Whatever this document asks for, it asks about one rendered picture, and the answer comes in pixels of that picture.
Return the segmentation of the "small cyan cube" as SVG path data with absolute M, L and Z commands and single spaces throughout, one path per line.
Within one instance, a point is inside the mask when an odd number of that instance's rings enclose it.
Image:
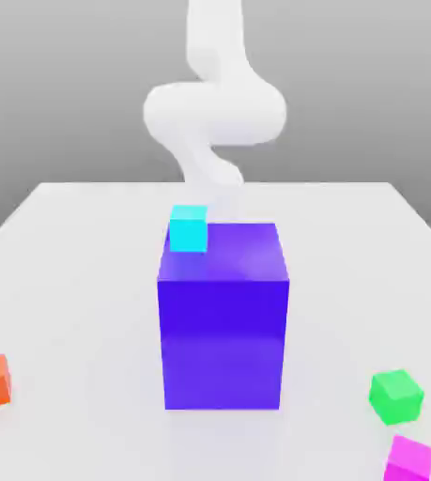
M 208 249 L 208 207 L 175 205 L 169 222 L 169 243 L 172 252 L 205 253 Z

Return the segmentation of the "small green cube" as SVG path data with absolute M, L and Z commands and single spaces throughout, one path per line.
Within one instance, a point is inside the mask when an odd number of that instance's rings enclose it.
M 405 369 L 376 373 L 368 396 L 375 413 L 386 426 L 416 421 L 424 391 Z

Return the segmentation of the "small magenta cube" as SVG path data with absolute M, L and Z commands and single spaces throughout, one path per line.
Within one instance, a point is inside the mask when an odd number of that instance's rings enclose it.
M 430 477 L 431 447 L 395 435 L 382 481 L 430 481 Z

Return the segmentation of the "large purple box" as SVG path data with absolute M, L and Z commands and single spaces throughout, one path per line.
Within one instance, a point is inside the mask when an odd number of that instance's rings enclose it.
M 166 409 L 278 409 L 289 287 L 273 223 L 211 224 L 205 253 L 165 247 L 157 290 Z

